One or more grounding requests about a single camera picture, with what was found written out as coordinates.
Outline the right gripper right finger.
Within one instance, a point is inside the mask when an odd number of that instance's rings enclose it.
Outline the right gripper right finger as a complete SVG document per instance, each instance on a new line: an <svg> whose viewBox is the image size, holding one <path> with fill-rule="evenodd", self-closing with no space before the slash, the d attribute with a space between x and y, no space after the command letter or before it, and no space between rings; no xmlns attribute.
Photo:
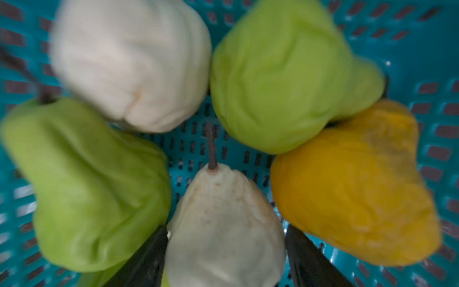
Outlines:
<svg viewBox="0 0 459 287"><path fill-rule="evenodd" d="M286 250L295 287L353 287L321 250L292 225L286 232Z"/></svg>

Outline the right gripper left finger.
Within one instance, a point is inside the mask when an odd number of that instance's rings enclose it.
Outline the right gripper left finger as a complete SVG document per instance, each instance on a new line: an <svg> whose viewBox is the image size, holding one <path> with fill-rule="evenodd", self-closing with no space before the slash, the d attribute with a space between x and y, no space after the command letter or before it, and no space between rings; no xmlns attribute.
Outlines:
<svg viewBox="0 0 459 287"><path fill-rule="evenodd" d="M104 287L160 287L169 241L167 235L166 226L158 227Z"/></svg>

